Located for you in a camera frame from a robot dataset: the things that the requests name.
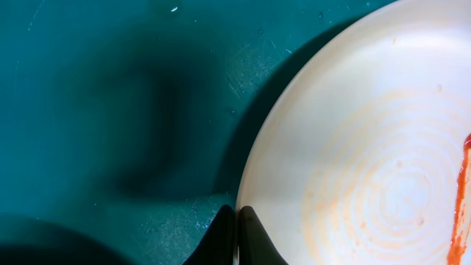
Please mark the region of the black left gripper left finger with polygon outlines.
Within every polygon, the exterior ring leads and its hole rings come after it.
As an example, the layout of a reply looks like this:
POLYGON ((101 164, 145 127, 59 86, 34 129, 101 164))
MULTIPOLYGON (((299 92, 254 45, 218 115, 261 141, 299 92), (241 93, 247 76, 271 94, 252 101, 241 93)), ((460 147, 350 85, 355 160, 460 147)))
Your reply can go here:
POLYGON ((221 206, 200 243, 183 265, 232 265, 235 224, 235 211, 229 205, 221 206))

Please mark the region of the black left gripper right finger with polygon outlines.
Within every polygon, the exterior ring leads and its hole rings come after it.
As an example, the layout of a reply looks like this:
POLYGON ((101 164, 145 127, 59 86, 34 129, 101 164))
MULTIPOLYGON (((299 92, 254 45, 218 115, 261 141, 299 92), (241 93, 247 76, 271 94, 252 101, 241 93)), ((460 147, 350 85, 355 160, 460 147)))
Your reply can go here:
POLYGON ((255 210, 238 212, 238 263, 240 265, 288 265, 272 243, 255 210))

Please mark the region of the white plate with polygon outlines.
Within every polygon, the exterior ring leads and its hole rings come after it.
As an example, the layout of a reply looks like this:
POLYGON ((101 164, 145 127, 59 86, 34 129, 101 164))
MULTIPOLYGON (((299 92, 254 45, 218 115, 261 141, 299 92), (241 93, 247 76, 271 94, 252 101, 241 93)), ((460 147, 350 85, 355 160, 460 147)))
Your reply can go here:
POLYGON ((289 264, 470 262, 470 0, 396 1, 334 37, 241 179, 289 264))

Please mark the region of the teal plastic tray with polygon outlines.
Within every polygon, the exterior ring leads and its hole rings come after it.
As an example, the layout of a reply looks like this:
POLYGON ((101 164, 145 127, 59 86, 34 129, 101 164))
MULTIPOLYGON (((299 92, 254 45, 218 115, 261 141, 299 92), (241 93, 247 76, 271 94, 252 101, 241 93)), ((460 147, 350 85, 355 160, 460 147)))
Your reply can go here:
POLYGON ((1 251, 182 264, 277 98, 384 0, 1 0, 1 251))

